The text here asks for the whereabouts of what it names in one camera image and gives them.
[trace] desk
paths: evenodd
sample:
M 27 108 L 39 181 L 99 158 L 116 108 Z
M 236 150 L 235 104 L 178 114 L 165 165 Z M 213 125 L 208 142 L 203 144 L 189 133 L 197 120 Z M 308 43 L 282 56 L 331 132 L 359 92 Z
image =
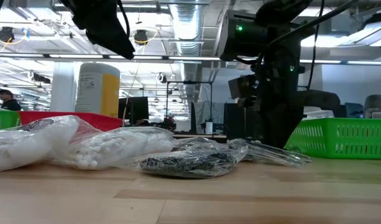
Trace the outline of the desk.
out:
M 381 223 L 381 161 L 240 163 L 206 180 L 34 165 L 0 173 L 0 224 Z

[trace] yellow label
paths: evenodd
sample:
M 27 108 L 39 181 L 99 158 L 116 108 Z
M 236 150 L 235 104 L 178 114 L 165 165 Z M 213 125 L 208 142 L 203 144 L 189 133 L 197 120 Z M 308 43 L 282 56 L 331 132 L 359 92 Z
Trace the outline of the yellow label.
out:
M 118 117 L 118 98 L 120 79 L 114 75 L 103 74 L 102 97 L 100 114 Z

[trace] computer monitor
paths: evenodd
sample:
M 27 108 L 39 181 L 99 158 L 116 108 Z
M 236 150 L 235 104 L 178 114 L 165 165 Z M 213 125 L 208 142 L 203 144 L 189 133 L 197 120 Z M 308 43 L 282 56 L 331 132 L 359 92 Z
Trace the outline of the computer monitor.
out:
M 127 98 L 119 99 L 118 118 L 123 118 L 124 109 L 127 106 Z M 149 101 L 147 97 L 130 97 L 128 98 L 128 107 L 126 111 L 126 119 L 131 124 L 136 124 L 140 119 L 149 118 Z

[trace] green indicator light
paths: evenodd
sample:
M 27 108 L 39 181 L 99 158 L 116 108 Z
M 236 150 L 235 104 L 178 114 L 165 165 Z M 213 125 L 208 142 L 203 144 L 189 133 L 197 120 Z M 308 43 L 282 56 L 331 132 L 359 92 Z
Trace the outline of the green indicator light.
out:
M 243 30 L 243 27 L 240 26 L 240 25 L 236 25 L 236 30 L 237 30 L 237 31 L 242 31 L 242 30 Z

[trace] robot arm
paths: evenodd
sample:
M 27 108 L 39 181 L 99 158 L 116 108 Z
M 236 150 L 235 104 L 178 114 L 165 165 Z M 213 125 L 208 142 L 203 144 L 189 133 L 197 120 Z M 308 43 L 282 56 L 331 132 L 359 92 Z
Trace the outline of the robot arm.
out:
M 291 22 L 310 3 L 311 0 L 275 0 L 264 4 L 256 15 L 227 11 L 224 17 L 220 58 L 260 57 L 251 66 L 254 75 L 231 80 L 229 87 L 232 98 L 239 98 L 239 106 L 254 109 L 260 121 L 257 136 L 269 146 L 286 145 L 303 118 L 304 106 L 335 108 L 340 103 L 334 93 L 297 91 L 298 76 L 305 72 L 300 66 L 301 41 L 315 30 L 309 24 L 308 29 L 293 32 L 296 24 Z

